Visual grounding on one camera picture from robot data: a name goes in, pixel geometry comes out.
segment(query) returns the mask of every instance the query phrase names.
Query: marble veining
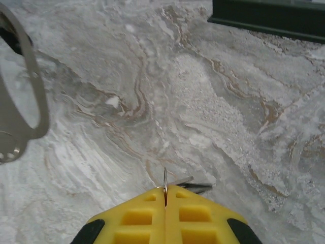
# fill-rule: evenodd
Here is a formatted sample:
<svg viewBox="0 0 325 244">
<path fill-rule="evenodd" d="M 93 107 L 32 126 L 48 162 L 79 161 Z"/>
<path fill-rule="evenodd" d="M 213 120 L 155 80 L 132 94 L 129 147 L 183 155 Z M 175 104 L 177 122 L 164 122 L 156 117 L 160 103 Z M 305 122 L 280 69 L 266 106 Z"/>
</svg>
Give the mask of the marble veining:
<svg viewBox="0 0 325 244">
<path fill-rule="evenodd" d="M 51 114 L 0 166 L 2 243 L 70 243 L 94 214 L 193 175 L 263 243 L 325 243 L 325 46 L 207 23 L 212 1 L 22 0 Z M 4 80 L 39 119 L 23 59 Z"/>
</svg>

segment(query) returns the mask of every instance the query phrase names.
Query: marble floor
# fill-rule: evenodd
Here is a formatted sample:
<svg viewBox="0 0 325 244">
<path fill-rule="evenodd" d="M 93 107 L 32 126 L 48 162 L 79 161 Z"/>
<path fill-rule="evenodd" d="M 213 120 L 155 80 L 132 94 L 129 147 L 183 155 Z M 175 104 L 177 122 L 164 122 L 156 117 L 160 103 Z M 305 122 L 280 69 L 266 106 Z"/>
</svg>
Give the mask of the marble floor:
<svg viewBox="0 0 325 244">
<path fill-rule="evenodd" d="M 325 243 L 325 46 L 207 23 L 212 1 L 7 1 L 51 128 L 0 165 L 1 243 L 70 243 L 94 214 L 193 175 L 264 244 Z M 23 59 L 0 66 L 30 125 Z"/>
</svg>

